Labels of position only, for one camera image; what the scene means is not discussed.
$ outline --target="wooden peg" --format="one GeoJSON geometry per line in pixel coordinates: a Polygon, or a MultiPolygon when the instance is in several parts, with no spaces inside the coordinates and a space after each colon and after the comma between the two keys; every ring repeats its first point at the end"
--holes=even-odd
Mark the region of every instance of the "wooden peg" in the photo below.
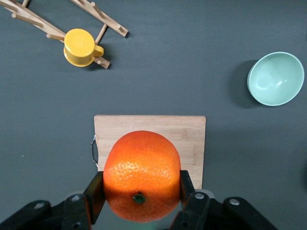
{"type": "Polygon", "coordinates": [[[105,60],[103,57],[95,57],[94,62],[106,69],[110,66],[110,62],[105,60]]]}
{"type": "Polygon", "coordinates": [[[24,1],[23,1],[23,6],[24,6],[24,7],[27,7],[28,3],[29,3],[29,0],[24,0],[24,1]]]}
{"type": "Polygon", "coordinates": [[[91,2],[91,6],[95,9],[95,11],[99,14],[99,16],[101,18],[104,18],[104,14],[101,12],[101,10],[99,9],[99,7],[96,5],[96,3],[94,3],[93,1],[91,2]]]}
{"type": "Polygon", "coordinates": [[[56,36],[56,35],[53,35],[53,34],[46,34],[46,37],[52,38],[52,39],[55,39],[55,40],[59,40],[59,41],[64,41],[64,37],[56,36]]]}
{"type": "Polygon", "coordinates": [[[107,25],[104,24],[104,26],[102,27],[101,31],[99,32],[99,34],[98,34],[98,36],[97,36],[97,38],[95,40],[95,44],[96,45],[100,42],[100,40],[101,40],[102,36],[104,35],[106,29],[107,29],[107,25]]]}
{"type": "Polygon", "coordinates": [[[15,12],[18,11],[18,9],[16,7],[13,7],[13,6],[11,6],[11,5],[9,5],[9,4],[5,3],[5,2],[2,2],[2,1],[0,1],[0,5],[8,8],[8,9],[10,9],[12,11],[15,11],[15,12]]]}
{"type": "Polygon", "coordinates": [[[27,23],[31,23],[31,24],[33,24],[33,25],[37,25],[37,26],[39,26],[39,27],[43,27],[43,26],[44,26],[42,23],[39,23],[39,22],[37,22],[37,21],[34,21],[34,20],[31,20],[31,19],[25,18],[25,17],[23,17],[23,16],[20,16],[20,15],[18,15],[18,14],[15,14],[15,13],[12,13],[12,18],[17,18],[17,19],[22,20],[22,21],[25,21],[25,22],[27,22],[27,23]]]}
{"type": "Polygon", "coordinates": [[[117,28],[118,28],[121,32],[124,32],[124,29],[123,29],[123,27],[121,27],[120,24],[117,25],[117,28]]]}

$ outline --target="bowl rim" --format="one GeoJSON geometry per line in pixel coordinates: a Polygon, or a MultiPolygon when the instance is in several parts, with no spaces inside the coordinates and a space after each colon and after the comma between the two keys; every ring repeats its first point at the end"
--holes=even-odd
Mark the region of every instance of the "bowl rim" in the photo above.
{"type": "Polygon", "coordinates": [[[250,69],[249,73],[248,73],[248,80],[247,80],[247,83],[248,83],[248,91],[250,92],[250,94],[255,98],[256,101],[258,101],[259,103],[261,104],[264,104],[264,105],[268,105],[268,106],[278,106],[278,105],[282,105],[282,104],[285,104],[289,101],[291,101],[293,98],[295,98],[297,96],[297,94],[300,92],[300,90],[302,89],[303,87],[303,84],[304,84],[304,79],[305,79],[305,71],[304,71],[304,67],[303,67],[303,64],[301,63],[301,61],[296,57],[294,56],[293,54],[290,54],[290,53],[287,53],[287,52],[282,52],[282,51],[278,51],[278,52],[273,52],[273,53],[270,53],[270,54],[267,54],[265,56],[263,56],[261,59],[259,59],[254,65],[253,67],[250,69]],[[293,95],[293,97],[291,97],[289,100],[285,101],[285,102],[282,102],[282,103],[278,103],[278,104],[269,104],[269,103],[264,103],[262,102],[261,100],[257,99],[257,97],[252,93],[251,91],[251,87],[250,87],[250,76],[252,75],[255,67],[261,62],[263,61],[265,58],[267,58],[268,56],[272,56],[272,55],[276,55],[276,54],[283,54],[283,55],[288,55],[288,56],[291,56],[293,57],[299,64],[299,66],[301,67],[301,70],[302,70],[302,82],[301,82],[301,85],[300,87],[297,89],[297,92],[293,95]]]}

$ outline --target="metal handle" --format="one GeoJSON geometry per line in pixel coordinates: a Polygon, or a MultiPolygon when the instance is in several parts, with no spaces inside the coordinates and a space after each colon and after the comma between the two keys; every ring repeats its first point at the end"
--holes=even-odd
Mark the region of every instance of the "metal handle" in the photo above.
{"type": "Polygon", "coordinates": [[[96,143],[96,135],[94,135],[94,138],[93,138],[93,141],[91,143],[91,152],[92,152],[92,159],[96,165],[96,167],[98,168],[98,161],[95,160],[95,157],[94,157],[94,144],[96,143]]]}

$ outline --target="cup handle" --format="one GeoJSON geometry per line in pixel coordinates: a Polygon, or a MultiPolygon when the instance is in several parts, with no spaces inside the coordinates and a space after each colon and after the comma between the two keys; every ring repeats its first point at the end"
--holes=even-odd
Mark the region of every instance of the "cup handle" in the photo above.
{"type": "Polygon", "coordinates": [[[101,57],[104,54],[104,49],[101,46],[95,45],[94,56],[101,57]]]}

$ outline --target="screw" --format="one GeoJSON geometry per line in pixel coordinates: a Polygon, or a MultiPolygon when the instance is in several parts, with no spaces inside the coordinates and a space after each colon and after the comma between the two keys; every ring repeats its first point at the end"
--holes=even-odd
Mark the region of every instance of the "screw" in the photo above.
{"type": "Polygon", "coordinates": [[[230,199],[229,203],[232,204],[232,205],[236,205],[236,206],[240,204],[240,202],[236,199],[230,199]]]}
{"type": "Polygon", "coordinates": [[[79,195],[74,195],[73,198],[71,199],[72,202],[78,201],[80,200],[80,196],[79,195]]]}
{"type": "Polygon", "coordinates": [[[43,207],[44,205],[45,205],[45,204],[44,204],[43,202],[37,203],[33,208],[34,208],[34,209],[39,209],[39,208],[43,207]]]}
{"type": "Polygon", "coordinates": [[[201,194],[201,193],[197,193],[197,194],[195,194],[195,197],[197,199],[201,200],[201,199],[204,199],[205,196],[203,194],[201,194]]]}

